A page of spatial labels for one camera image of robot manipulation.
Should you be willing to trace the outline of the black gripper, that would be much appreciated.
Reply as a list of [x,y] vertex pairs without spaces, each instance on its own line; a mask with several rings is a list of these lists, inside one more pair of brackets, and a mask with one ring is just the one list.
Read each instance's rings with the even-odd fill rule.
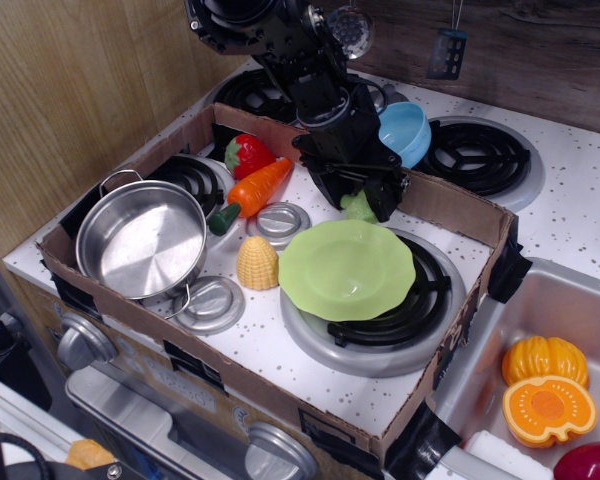
[[343,197],[363,187],[376,219],[388,221],[402,201],[405,175],[399,156],[379,139],[369,86],[340,86],[332,103],[306,95],[297,102],[297,119],[308,133],[294,146],[328,203],[343,209]]

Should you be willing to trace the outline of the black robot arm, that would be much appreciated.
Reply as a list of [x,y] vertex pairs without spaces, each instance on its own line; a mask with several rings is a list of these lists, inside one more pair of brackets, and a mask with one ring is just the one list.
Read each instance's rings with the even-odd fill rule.
[[221,55],[249,55],[296,108],[306,134],[294,138],[301,162],[326,200],[340,207],[364,192],[380,222],[402,201],[399,155],[379,138],[368,83],[347,57],[320,10],[307,1],[188,1],[191,30]]

